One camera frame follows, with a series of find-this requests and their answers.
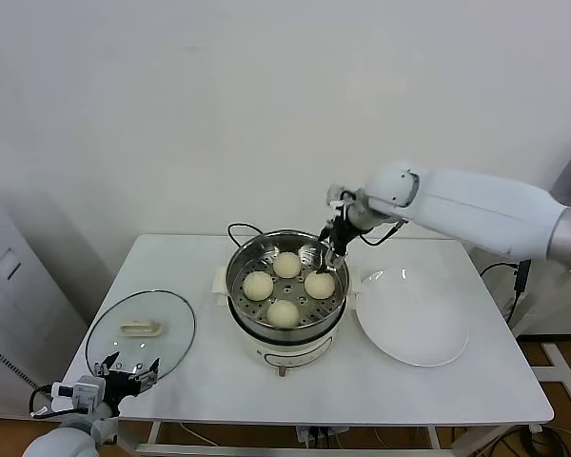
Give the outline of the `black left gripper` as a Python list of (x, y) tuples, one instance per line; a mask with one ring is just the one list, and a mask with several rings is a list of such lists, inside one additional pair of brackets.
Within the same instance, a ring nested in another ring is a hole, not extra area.
[(105, 380), (103, 402), (109, 406), (112, 412), (119, 412), (119, 406), (125, 398), (137, 397), (141, 388), (152, 388), (159, 379), (159, 358), (155, 359), (148, 369), (129, 374), (115, 368), (119, 355), (120, 352), (116, 351), (93, 366), (93, 376)]

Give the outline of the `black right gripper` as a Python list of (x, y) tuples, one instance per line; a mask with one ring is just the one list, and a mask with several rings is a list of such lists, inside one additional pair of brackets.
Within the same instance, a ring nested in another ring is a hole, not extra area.
[(329, 239), (329, 247), (321, 254), (318, 273), (328, 273), (337, 271), (345, 262), (347, 245), (363, 232), (353, 225), (346, 214), (337, 210), (331, 219), (322, 228), (319, 234), (320, 239)]

